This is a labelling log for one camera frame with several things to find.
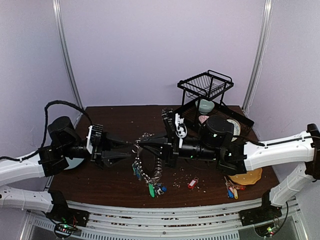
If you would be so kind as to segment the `red key tag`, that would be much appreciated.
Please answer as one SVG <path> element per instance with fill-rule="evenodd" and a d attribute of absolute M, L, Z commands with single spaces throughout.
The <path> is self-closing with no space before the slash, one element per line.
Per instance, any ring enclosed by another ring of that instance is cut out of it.
<path fill-rule="evenodd" d="M 199 182 L 199 178 L 198 177 L 194 177 L 187 185 L 187 187 L 191 190 L 193 190 L 195 188 L 195 186 L 198 184 Z"/>

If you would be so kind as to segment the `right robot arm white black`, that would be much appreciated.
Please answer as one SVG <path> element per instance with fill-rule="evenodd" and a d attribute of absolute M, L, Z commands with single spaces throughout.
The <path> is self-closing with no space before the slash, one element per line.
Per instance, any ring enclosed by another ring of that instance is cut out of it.
<path fill-rule="evenodd" d="M 256 210 L 259 220 L 268 220 L 276 208 L 302 190 L 310 181 L 320 178 L 320 132 L 316 124 L 296 135 L 269 141 L 246 140 L 234 133 L 234 125 L 219 115 L 209 116 L 198 128 L 197 137 L 189 137 L 184 119 L 172 109 L 161 113 L 166 133 L 144 134 L 136 141 L 137 150 L 147 150 L 168 167 L 177 159 L 214 162 L 222 173 L 234 176 L 259 168 L 297 162 L 295 170 L 279 185 L 268 190 L 262 206 Z"/>

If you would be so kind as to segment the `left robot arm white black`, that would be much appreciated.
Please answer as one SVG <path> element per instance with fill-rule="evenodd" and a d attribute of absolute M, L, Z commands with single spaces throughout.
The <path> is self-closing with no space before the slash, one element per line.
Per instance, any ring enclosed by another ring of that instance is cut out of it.
<path fill-rule="evenodd" d="M 99 168 L 112 167 L 130 157 L 128 153 L 117 151 L 130 143 L 104 131 L 99 124 L 90 125 L 87 137 L 82 139 L 68 116 L 55 119 L 47 131 L 50 145 L 18 158 L 1 157 L 0 206 L 42 211 L 67 222 L 72 218 L 72 211 L 60 191 L 31 191 L 12 188 L 9 184 L 55 176 L 77 167 L 84 160 L 92 161 Z"/>

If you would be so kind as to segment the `green key tag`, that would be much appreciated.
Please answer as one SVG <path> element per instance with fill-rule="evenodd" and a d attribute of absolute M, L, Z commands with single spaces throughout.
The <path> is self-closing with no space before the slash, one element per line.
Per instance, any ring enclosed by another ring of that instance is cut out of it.
<path fill-rule="evenodd" d="M 155 197 L 155 189 L 154 189 L 154 185 L 152 183 L 148 183 L 148 190 L 149 190 L 149 194 L 152 198 Z"/>

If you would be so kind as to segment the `grey disc keyring organizer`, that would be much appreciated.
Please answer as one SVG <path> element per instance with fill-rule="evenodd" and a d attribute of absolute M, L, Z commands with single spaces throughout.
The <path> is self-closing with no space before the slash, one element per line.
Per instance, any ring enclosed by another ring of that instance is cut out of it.
<path fill-rule="evenodd" d="M 142 147 L 137 146 L 136 140 L 131 152 L 134 155 L 132 163 L 133 175 L 136 176 L 139 181 L 144 181 L 147 188 L 148 183 L 153 184 L 155 191 L 154 198 L 163 195 L 167 191 L 167 188 L 161 183 L 163 171 L 162 160 L 152 156 L 152 153 L 144 150 Z"/>

